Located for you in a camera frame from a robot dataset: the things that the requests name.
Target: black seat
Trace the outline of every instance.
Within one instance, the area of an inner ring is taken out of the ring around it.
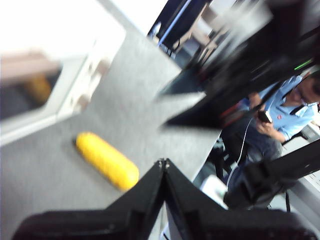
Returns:
[[[293,135],[288,141],[282,143],[282,146],[293,140],[294,138],[302,137],[304,139],[308,139],[303,133],[300,131],[297,134]],[[231,165],[235,163],[241,153],[241,147],[243,144],[243,139],[238,134],[233,134],[229,136],[227,139],[222,139],[224,143],[225,150],[223,148],[212,148],[209,153],[206,161],[211,162],[215,167],[216,176],[222,180],[223,170],[226,170],[228,173],[231,172]],[[241,154],[241,158],[239,160],[239,165],[242,164],[248,153],[248,144],[243,144],[243,150]]]

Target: green light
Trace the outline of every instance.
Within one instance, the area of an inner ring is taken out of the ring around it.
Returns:
[[[312,59],[309,59],[308,61],[305,61],[304,63],[300,64],[299,66],[295,67],[294,70],[299,70],[300,68],[303,68],[305,65],[312,62]]]

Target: man's hand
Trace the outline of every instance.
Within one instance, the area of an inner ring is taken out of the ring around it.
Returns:
[[[271,136],[274,133],[274,131],[276,131],[273,123],[263,122],[263,121],[260,121],[258,118],[256,119],[255,127],[259,133],[265,134],[268,136]]]
[[[256,118],[255,122],[255,128],[259,133],[268,135],[269,137],[276,139],[281,143],[284,143],[286,141],[285,136],[274,128],[273,123],[262,122],[258,118]]]

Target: man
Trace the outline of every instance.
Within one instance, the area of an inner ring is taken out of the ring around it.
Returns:
[[[261,92],[251,93],[248,99],[240,101],[243,110],[249,110],[261,103],[262,98],[274,86]],[[248,144],[245,163],[232,174],[228,188],[240,182],[243,167],[262,159],[274,160],[281,156],[282,143],[300,132],[317,114],[320,102],[320,70],[312,74],[293,76],[266,101],[262,107],[270,113],[272,123],[261,122],[256,116],[243,120],[238,135]]]

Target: smartphone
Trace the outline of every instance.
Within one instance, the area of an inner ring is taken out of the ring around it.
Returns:
[[[264,123],[272,123],[272,118],[268,111],[258,111],[258,119]]]

